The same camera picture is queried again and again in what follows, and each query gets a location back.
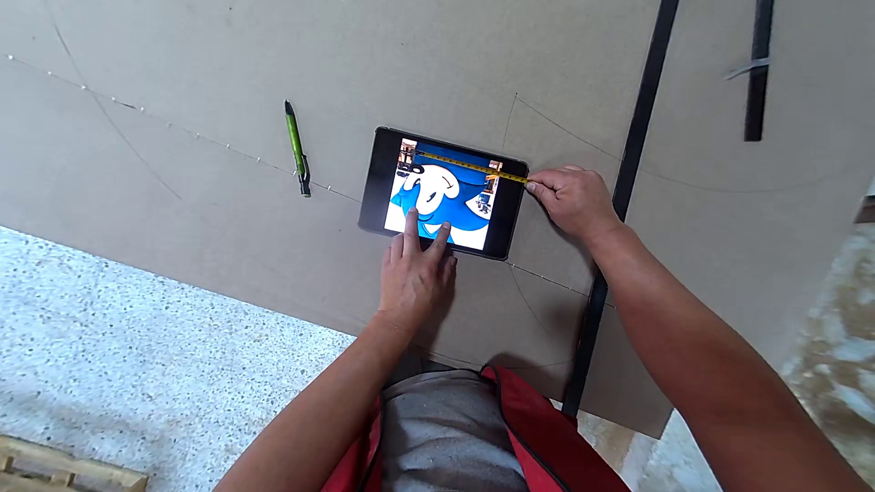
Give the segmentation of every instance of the black rod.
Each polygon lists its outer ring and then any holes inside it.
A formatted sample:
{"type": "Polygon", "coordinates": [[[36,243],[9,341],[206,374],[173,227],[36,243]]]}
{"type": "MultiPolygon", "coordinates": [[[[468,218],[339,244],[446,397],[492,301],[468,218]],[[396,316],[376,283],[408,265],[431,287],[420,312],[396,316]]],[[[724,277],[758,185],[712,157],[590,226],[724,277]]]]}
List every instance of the black rod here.
{"type": "MultiPolygon", "coordinates": [[[[773,10],[774,0],[757,0],[753,20],[751,60],[763,60],[769,56],[769,45],[772,42],[773,10]]],[[[752,68],[747,81],[745,142],[759,142],[763,139],[763,121],[766,118],[766,85],[768,85],[768,64],[752,68]]]]}
{"type": "MultiPolygon", "coordinates": [[[[662,66],[669,49],[671,29],[675,24],[678,0],[661,0],[656,13],[653,37],[647,50],[647,60],[644,62],[644,73],[641,75],[641,85],[638,89],[638,99],[629,132],[626,135],[626,147],[623,159],[619,164],[617,184],[613,187],[613,209],[621,221],[626,221],[629,201],[632,199],[632,188],[641,154],[644,152],[644,141],[647,138],[650,117],[653,115],[656,89],[662,77],[662,66]]],[[[599,335],[599,324],[607,299],[607,282],[598,266],[595,267],[595,278],[590,289],[590,298],[586,303],[580,323],[580,334],[577,349],[574,354],[574,367],[565,387],[565,398],[562,411],[568,415],[577,415],[580,408],[580,398],[584,395],[586,376],[590,370],[592,351],[595,349],[596,338],[599,335]]]]}

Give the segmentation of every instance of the large cardboard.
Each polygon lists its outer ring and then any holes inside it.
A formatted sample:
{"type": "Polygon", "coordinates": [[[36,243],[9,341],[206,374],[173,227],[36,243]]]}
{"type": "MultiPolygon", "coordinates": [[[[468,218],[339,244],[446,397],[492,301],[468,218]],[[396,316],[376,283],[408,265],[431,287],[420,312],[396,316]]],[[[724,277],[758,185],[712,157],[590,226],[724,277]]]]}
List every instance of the large cardboard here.
{"type": "MultiPolygon", "coordinates": [[[[656,7],[12,0],[0,223],[356,334],[388,244],[355,224],[374,129],[533,170],[576,162],[612,186],[656,7]],[[309,200],[286,97],[322,186],[309,200]]],[[[629,213],[775,363],[869,182],[875,66],[863,0],[777,9],[764,141],[743,144],[746,78],[722,75],[749,59],[753,5],[682,3],[629,213]]],[[[459,367],[498,355],[561,397],[591,269],[527,196],[508,262],[461,256],[454,302],[416,345],[459,367]]],[[[582,408],[654,436],[670,413],[612,306],[582,408]]]]}

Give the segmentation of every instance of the terrazzo floor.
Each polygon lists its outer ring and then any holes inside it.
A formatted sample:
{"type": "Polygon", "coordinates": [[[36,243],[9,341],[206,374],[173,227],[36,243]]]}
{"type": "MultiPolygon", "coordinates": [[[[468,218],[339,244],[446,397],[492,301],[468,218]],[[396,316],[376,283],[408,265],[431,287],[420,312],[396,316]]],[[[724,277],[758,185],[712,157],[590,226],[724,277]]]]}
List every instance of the terrazzo floor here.
{"type": "MultiPolygon", "coordinates": [[[[874,264],[875,224],[858,225],[781,371],[869,483],[874,264]]],[[[150,492],[211,489],[352,341],[0,227],[0,433],[144,471],[150,492]]],[[[719,491],[676,412],[660,441],[578,417],[632,490],[719,491]]]]}
{"type": "Polygon", "coordinates": [[[0,228],[0,433],[209,490],[353,337],[0,228]]]}

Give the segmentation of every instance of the person's right hand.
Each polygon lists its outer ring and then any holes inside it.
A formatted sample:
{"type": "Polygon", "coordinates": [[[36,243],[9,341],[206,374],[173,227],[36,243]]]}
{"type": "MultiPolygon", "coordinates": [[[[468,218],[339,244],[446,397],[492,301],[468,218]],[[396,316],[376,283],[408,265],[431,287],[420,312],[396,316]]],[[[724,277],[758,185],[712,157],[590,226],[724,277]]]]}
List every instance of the person's right hand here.
{"type": "Polygon", "coordinates": [[[546,169],[528,176],[526,190],[547,209],[550,219],[584,244],[620,226],[605,181],[576,165],[546,169]]]}

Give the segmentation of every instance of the red vest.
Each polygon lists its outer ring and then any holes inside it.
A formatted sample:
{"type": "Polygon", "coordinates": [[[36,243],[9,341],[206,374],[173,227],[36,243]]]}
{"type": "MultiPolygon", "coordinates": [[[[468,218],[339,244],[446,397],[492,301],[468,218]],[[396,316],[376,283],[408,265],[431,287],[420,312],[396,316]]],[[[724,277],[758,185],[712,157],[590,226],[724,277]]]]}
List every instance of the red vest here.
{"type": "MultiPolygon", "coordinates": [[[[574,418],[556,410],[509,369],[487,365],[480,377],[494,381],[501,417],[528,489],[628,492],[626,484],[578,434],[574,418]]],[[[382,401],[377,398],[361,436],[325,482],[325,492],[380,492],[382,401]]]]}

